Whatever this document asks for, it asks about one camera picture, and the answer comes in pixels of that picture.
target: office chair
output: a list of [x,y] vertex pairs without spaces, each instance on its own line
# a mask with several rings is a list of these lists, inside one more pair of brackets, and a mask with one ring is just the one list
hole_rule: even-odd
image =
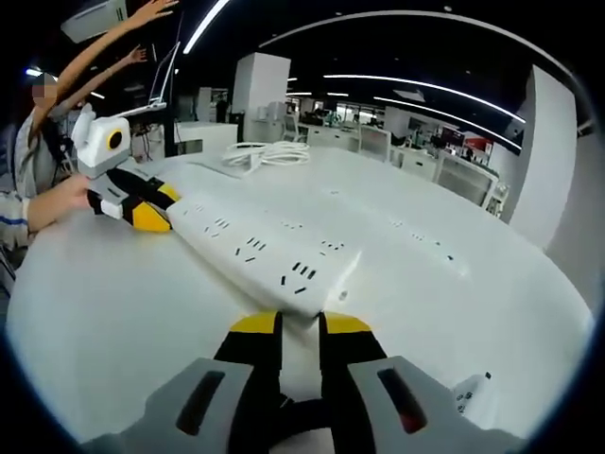
[[287,142],[304,142],[304,136],[299,133],[299,123],[294,115],[284,116],[284,135],[282,140]]
[[359,127],[359,150],[357,152],[369,158],[389,163],[390,132],[361,125]]

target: white cable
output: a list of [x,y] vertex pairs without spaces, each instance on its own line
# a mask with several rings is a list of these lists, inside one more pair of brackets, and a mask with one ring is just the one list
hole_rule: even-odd
[[261,165],[296,166],[309,162],[308,149],[308,145],[298,142],[242,142],[227,148],[222,163],[225,166],[249,166],[251,170]]

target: raised arm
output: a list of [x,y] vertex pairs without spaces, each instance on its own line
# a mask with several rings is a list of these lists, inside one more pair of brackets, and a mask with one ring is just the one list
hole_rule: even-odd
[[142,63],[147,61],[147,52],[145,49],[140,49],[139,46],[135,47],[126,57],[119,62],[115,63],[111,67],[107,68],[102,73],[94,76],[90,79],[82,88],[77,90],[74,94],[69,96],[62,103],[62,107],[65,111],[70,111],[76,104],[82,99],[88,96],[92,91],[96,90],[103,82],[109,79],[111,76],[124,69],[126,66],[135,63]]
[[59,78],[57,79],[55,94],[46,98],[43,103],[36,104],[28,141],[31,142],[38,134],[48,113],[50,113],[57,103],[57,99],[61,99],[65,93],[71,89],[82,72],[103,50],[105,50],[107,46],[114,43],[131,30],[144,26],[145,24],[168,14],[172,14],[173,11],[165,11],[165,9],[173,7],[178,3],[179,0],[150,0],[130,16],[129,19],[109,30],[73,59],[60,73]]

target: black ceiling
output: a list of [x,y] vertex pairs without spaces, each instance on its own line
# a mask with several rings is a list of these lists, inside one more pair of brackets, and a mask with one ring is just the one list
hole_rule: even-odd
[[[215,0],[181,0],[183,12],[181,40],[189,40],[201,18]],[[73,44],[60,31],[61,20],[81,3],[61,3],[48,10],[47,23],[39,27],[40,39],[30,43],[29,61],[49,71],[59,72],[85,44]],[[142,0],[129,0],[132,13]],[[594,12],[575,2],[561,7],[550,3],[471,2],[447,0],[231,0],[189,55],[179,55],[175,92],[192,92],[199,86],[231,88],[237,61],[254,51],[284,56],[292,60],[292,91],[349,93],[351,101],[375,103],[373,96],[396,98],[393,89],[414,90],[399,83],[373,80],[324,79],[325,74],[365,74],[415,79],[459,90],[489,100],[516,112],[525,98],[531,64],[536,63],[565,79],[550,65],[524,46],[476,26],[425,17],[373,17],[320,26],[259,50],[259,44],[298,26],[344,15],[386,9],[418,9],[452,13],[501,26],[537,44],[589,82],[600,79],[593,68],[598,33]],[[124,38],[108,49],[95,63],[99,70],[122,57],[136,44],[155,44],[164,53],[173,43],[181,15],[173,14]],[[153,78],[154,64],[129,68],[99,91],[106,96],[98,109],[119,109],[131,104],[123,88],[135,81],[146,85]],[[502,133],[510,119],[467,99],[431,89],[421,89],[426,106],[469,119]],[[584,119],[579,112],[580,120]]]

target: white table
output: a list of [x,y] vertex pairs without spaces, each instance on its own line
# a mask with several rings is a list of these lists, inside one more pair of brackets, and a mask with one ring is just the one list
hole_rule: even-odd
[[[349,298],[332,309],[367,322],[388,354],[447,387],[490,371],[496,425],[528,436],[592,328],[575,288],[507,225],[446,189],[351,152],[311,152],[307,166],[263,167],[245,180],[186,165],[195,155],[151,166],[185,196],[245,191],[362,245]],[[18,272],[8,333],[43,401],[85,441],[141,417],[154,390],[195,358],[211,358],[230,325],[257,307],[176,234],[134,232],[86,212],[36,239]],[[313,397],[317,342],[313,332],[295,334],[285,336],[283,389]]]

